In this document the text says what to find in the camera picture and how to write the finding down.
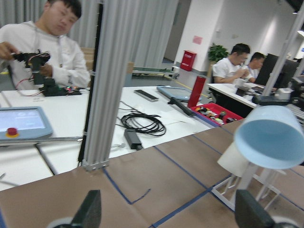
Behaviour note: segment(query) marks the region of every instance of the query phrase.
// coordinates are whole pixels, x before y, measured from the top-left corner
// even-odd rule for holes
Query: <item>hand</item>
[[[245,69],[242,77],[245,78],[245,77],[247,77],[248,75],[249,75],[249,70],[248,70],[248,69]]]
[[[46,63],[44,66],[40,67],[40,74],[44,75],[45,77],[52,77],[53,67]]]
[[[9,42],[4,41],[0,43],[0,58],[5,60],[13,60],[14,57],[11,55],[12,53],[19,54],[20,52]]]
[[[245,78],[249,75],[248,69],[238,69],[235,73],[238,78]]]

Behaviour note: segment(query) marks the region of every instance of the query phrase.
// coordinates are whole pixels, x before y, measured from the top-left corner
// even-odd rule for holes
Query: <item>red tray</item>
[[[209,117],[201,114],[198,111],[195,111],[197,108],[208,108],[209,110],[211,110],[212,112],[216,113],[217,115],[215,116],[216,118],[219,117],[220,112],[225,111],[226,115],[223,118],[224,124],[226,124],[226,120],[227,118],[233,118],[233,119],[237,119],[237,120],[241,120],[243,119],[241,116],[229,111],[226,108],[223,108],[222,106],[219,106],[218,104],[214,104],[214,103],[209,103],[209,104],[202,104],[202,105],[198,105],[195,107],[192,107],[191,110],[193,112],[195,112],[195,114],[202,120],[206,120],[207,122],[211,121],[213,123],[215,123],[217,126],[221,126],[221,124],[219,124],[218,122],[216,122],[215,120],[210,119]]]

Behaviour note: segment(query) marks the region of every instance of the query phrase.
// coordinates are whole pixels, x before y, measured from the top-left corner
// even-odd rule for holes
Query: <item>black cable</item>
[[[166,127],[162,124],[160,120],[157,119],[157,117],[160,117],[159,115],[148,115],[127,105],[123,101],[120,102],[131,108],[131,113],[124,115],[120,119],[123,124],[123,127],[125,127],[126,129],[133,129],[138,133],[150,134],[154,136],[162,136],[166,134]],[[151,123],[147,126],[143,126],[137,121],[137,118],[148,119]]]

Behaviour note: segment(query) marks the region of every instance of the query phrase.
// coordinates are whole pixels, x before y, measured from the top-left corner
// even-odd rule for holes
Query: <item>white cup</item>
[[[246,82],[245,79],[238,78],[238,79],[234,79],[233,84],[235,86],[243,86],[245,82]]]

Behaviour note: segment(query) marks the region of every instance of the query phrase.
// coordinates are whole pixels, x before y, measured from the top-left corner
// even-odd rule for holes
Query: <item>red box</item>
[[[191,71],[195,56],[196,53],[192,51],[184,51],[184,57],[182,58],[180,67],[184,70]]]
[[[197,108],[207,108],[209,110],[211,110],[212,112],[216,113],[217,116],[215,116],[216,118],[218,118],[220,112],[225,111],[226,115],[223,118],[224,124],[226,124],[226,120],[227,118],[233,118],[233,119],[237,119],[237,120],[241,120],[243,119],[241,116],[229,111],[226,108],[223,108],[222,106],[219,106],[218,104],[215,103],[209,103],[209,104],[202,104],[202,105],[198,105],[195,107],[191,107],[191,110],[193,112],[195,112],[195,114],[202,120],[207,121],[209,123],[215,123],[215,125],[217,126],[221,126],[221,124],[219,124],[218,122],[216,122],[215,120],[212,120],[210,118],[208,118],[207,116],[201,114],[200,112],[196,111]]]

